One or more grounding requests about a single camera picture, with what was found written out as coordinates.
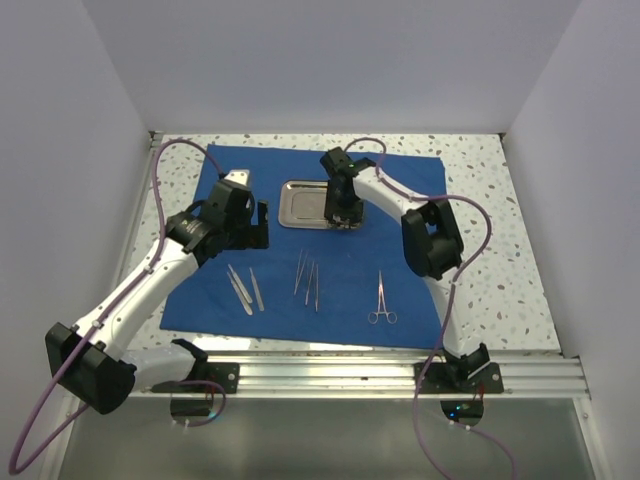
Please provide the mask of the steel surgical scissors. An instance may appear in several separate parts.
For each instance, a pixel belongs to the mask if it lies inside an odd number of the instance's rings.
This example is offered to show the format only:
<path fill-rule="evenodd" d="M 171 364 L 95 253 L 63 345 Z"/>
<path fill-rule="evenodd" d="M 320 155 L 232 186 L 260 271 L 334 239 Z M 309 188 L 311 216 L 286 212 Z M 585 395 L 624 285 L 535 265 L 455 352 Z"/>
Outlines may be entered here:
<path fill-rule="evenodd" d="M 358 229 L 361 225 L 359 221 L 353 221 L 352 219 L 344 219 L 340 217 L 334 217 L 330 221 L 331 227 L 337 230 L 351 230 Z"/>

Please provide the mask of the thin steel pointed probe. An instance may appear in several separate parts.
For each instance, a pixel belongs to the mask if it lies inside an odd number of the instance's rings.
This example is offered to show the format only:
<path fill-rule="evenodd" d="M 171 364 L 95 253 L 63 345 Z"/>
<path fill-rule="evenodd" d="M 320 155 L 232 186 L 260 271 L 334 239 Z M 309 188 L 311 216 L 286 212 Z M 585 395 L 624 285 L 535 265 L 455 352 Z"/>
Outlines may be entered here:
<path fill-rule="evenodd" d="M 294 283 L 294 292 L 293 295 L 296 296 L 297 292 L 302 283 L 303 277 L 306 275 L 306 265 L 308 259 L 309 252 L 307 250 L 302 249 L 299 255 L 299 262 L 297 265 L 296 278 Z"/>

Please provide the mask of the steel tweezers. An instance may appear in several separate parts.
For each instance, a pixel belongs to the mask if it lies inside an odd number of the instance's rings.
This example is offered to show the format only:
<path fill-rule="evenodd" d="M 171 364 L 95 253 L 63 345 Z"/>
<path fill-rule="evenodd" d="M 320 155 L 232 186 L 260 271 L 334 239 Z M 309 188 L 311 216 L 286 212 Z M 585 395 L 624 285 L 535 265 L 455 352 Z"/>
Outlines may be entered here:
<path fill-rule="evenodd" d="M 228 268 L 228 277 L 231 281 L 232 287 L 236 292 L 236 295 L 238 296 L 245 313 L 251 316 L 253 314 L 253 308 L 252 308 L 253 299 L 251 298 L 247 287 L 242 282 L 239 274 L 232 267 L 232 265 L 229 264 L 227 268 Z"/>

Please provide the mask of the blue surgical cloth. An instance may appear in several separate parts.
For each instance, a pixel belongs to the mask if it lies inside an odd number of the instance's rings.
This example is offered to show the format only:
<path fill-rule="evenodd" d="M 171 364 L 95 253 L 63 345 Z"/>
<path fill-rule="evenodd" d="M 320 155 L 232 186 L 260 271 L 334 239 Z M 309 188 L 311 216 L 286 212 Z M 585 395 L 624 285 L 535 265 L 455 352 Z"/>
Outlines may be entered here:
<path fill-rule="evenodd" d="M 423 349 L 436 342 L 440 332 L 436 308 L 424 281 L 406 264 L 401 229 L 391 217 L 368 204 L 364 223 L 355 230 L 289 229 L 279 224 L 285 182 L 326 179 L 320 152 L 215 145 L 208 151 L 226 170 L 251 172 L 252 192 L 269 204 L 269 247 L 224 251 L 207 261 L 167 298 L 161 329 L 394 348 Z M 294 296 L 302 249 L 309 252 L 306 275 Z M 318 313 L 313 285 L 309 305 L 304 305 L 312 260 L 319 265 Z M 229 264 L 253 299 L 251 316 L 232 287 Z M 264 312 L 258 309 L 249 267 L 256 275 Z M 398 317 L 394 325 L 368 322 L 377 306 L 379 270 L 387 308 Z"/>

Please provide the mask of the thin steel needle probe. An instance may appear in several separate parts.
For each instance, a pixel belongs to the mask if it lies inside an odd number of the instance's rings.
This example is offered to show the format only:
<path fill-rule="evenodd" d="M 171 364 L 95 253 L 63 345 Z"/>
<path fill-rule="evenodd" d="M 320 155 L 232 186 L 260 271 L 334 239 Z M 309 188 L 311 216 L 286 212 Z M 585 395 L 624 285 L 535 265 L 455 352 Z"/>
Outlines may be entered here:
<path fill-rule="evenodd" d="M 309 265 L 309 269 L 308 269 L 307 288 L 306 288 L 305 297 L 304 297 L 305 298 L 305 301 L 304 301 L 304 305 L 305 306 L 309 305 L 312 285 L 313 285 L 313 281 L 314 281 L 314 272 L 315 272 L 315 260 L 312 260 L 311 264 Z"/>

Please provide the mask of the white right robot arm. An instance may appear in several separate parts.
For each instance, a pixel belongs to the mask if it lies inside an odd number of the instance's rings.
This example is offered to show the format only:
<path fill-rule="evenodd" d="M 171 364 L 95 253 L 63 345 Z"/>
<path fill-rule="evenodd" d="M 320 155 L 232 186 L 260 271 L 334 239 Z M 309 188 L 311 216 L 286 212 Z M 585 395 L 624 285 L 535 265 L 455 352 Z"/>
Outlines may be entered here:
<path fill-rule="evenodd" d="M 324 217 L 337 228 L 363 221 L 366 202 L 391 217 L 401 229 L 404 259 L 427 286 L 441 323 L 445 379 L 451 389 L 468 392 L 481 380 L 490 357 L 469 323 L 455 311 L 463 292 L 460 276 L 469 262 L 450 204 L 450 195 L 423 196 L 386 175 L 372 160 L 353 160 L 340 147 L 320 160 L 328 175 Z"/>

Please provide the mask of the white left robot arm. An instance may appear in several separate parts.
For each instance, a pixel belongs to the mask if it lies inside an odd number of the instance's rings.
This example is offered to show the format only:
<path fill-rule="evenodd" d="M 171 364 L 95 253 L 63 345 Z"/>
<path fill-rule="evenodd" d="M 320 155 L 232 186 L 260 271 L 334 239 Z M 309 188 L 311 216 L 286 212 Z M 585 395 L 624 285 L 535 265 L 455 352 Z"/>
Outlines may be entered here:
<path fill-rule="evenodd" d="M 105 300 L 73 326 L 45 336 L 54 380 L 100 414 L 134 391 L 175 383 L 185 392 L 208 379 L 207 355 L 178 339 L 148 351 L 129 344 L 156 308 L 208 260 L 225 250 L 269 245 L 268 204 L 256 201 L 247 170 L 232 170 L 209 197 L 168 218 L 152 250 Z"/>

